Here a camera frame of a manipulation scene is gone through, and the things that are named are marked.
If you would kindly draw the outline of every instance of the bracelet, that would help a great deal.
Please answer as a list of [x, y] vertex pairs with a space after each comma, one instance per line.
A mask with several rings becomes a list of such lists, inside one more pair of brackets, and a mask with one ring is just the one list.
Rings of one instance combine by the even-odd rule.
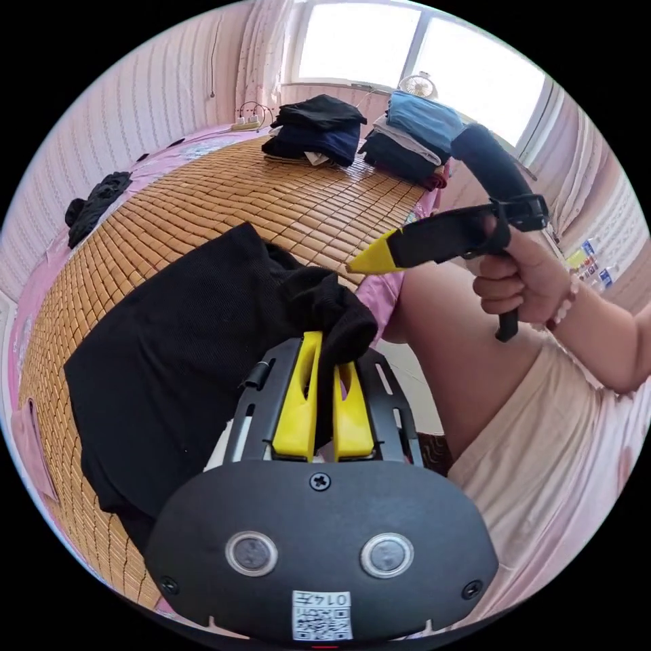
[[580, 287], [580, 279], [578, 276], [574, 273], [570, 273], [570, 289], [566, 295], [566, 297], [563, 299], [562, 303], [560, 304], [560, 307], [558, 310], [556, 310], [556, 314], [546, 322], [545, 327], [550, 331], [553, 332], [558, 324], [568, 315], [568, 312], [570, 311], [570, 308], [574, 304], [574, 301], [576, 300], [576, 295], [578, 294], [578, 289]]

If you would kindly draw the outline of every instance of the qr code label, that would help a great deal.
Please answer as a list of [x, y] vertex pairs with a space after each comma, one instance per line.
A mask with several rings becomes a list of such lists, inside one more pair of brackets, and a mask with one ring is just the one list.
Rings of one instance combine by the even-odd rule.
[[292, 629], [294, 639], [304, 642], [352, 639], [351, 594], [294, 590]]

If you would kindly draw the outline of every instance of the black garment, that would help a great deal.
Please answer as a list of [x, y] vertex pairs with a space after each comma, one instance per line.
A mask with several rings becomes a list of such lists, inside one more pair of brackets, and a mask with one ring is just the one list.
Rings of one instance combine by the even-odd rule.
[[106, 209], [130, 184], [129, 172], [113, 172], [92, 189], [86, 200], [73, 199], [70, 202], [66, 211], [66, 224], [70, 228], [68, 247], [75, 248], [92, 232]]
[[335, 273], [303, 267], [250, 224], [165, 267], [81, 342], [64, 371], [82, 471], [138, 549], [167, 499], [203, 471], [241, 381], [270, 348], [310, 330], [324, 333], [321, 445], [334, 366], [362, 355], [377, 324]]
[[330, 131], [351, 124], [366, 124], [366, 118], [351, 104], [330, 95], [317, 95], [304, 102], [281, 106], [271, 128], [285, 124]]

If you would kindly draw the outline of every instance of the navy clothing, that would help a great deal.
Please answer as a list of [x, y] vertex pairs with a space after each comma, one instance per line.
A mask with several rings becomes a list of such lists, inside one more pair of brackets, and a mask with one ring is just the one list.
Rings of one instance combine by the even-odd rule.
[[270, 156], [289, 159], [305, 158], [306, 151], [313, 151], [324, 154], [342, 167], [350, 167], [355, 161], [360, 134], [359, 122], [332, 131], [285, 124], [277, 136], [263, 144], [262, 151]]
[[379, 165], [398, 178], [427, 187], [437, 166], [396, 143], [390, 137], [371, 131], [359, 153], [369, 165]]

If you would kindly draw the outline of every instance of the folded clothes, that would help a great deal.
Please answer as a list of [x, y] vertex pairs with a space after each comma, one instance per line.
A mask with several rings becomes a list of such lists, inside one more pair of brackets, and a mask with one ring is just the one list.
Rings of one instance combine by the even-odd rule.
[[437, 153], [430, 151], [427, 147], [421, 145], [421, 143], [413, 139], [409, 134], [401, 131], [400, 129], [396, 129], [395, 127], [390, 127], [387, 124], [386, 115], [381, 115], [379, 118], [377, 118], [377, 120], [375, 120], [373, 123], [373, 130], [377, 134], [388, 136], [391, 140], [396, 141], [404, 149], [413, 151], [414, 154], [422, 156], [430, 163], [434, 163], [434, 165], [441, 165], [443, 162]]
[[330, 131], [355, 124], [366, 124], [366, 118], [352, 104], [330, 95], [317, 95], [304, 102], [281, 106], [271, 128], [286, 124]]
[[450, 143], [463, 131], [456, 111], [437, 102], [397, 90], [391, 95], [387, 124], [409, 134], [436, 153], [443, 152], [441, 162], [450, 157]]
[[[270, 136], [277, 136], [280, 133], [281, 130], [282, 130], [282, 127], [276, 127], [275, 129], [272, 129], [269, 132], [269, 135]], [[318, 165], [323, 165], [324, 163], [327, 163], [328, 161], [330, 161], [330, 159], [327, 156], [325, 156], [324, 154], [317, 154], [316, 152], [313, 152], [313, 151], [305, 151], [303, 153], [305, 154], [305, 158], [307, 158], [307, 160], [310, 161], [310, 163], [312, 165], [314, 165], [315, 167], [317, 167]], [[267, 158], [274, 159], [275, 157], [274, 156], [267, 156]]]
[[419, 154], [404, 149], [396, 141], [384, 134], [372, 131], [359, 150], [366, 154], [364, 160], [370, 165], [382, 167], [394, 176], [427, 188], [438, 165], [426, 161]]
[[410, 181], [415, 185], [420, 185], [421, 188], [428, 190], [429, 192], [431, 192], [432, 190], [443, 190], [448, 186], [448, 180], [445, 178], [443, 174], [437, 174], [435, 172], [429, 178], [426, 178], [421, 181], [413, 181], [408, 178], [404, 178], [404, 176], [401, 176], [399, 171], [395, 172], [391, 168], [381, 163], [378, 163], [377, 161], [373, 161], [373, 159], [369, 158], [368, 155], [364, 157], [364, 162], [368, 163], [369, 165], [373, 165], [373, 167], [375, 167], [375, 169], [379, 170], [380, 172], [385, 172], [386, 174], [390, 174], [391, 176], [403, 178], [405, 181]]
[[361, 127], [350, 123], [332, 131], [319, 131], [311, 127], [285, 124], [273, 138], [269, 138], [262, 151], [270, 156], [288, 159], [305, 158], [305, 152], [324, 154], [342, 167], [355, 161]]
[[303, 158], [281, 158], [280, 156], [270, 156], [269, 154], [264, 155], [264, 160], [270, 161], [272, 163], [288, 163], [290, 165], [305, 165], [306, 167], [336, 167], [337, 164], [333, 161], [331, 161], [329, 158], [325, 159], [325, 161], [319, 163], [318, 165], [314, 165], [307, 156], [304, 156]]

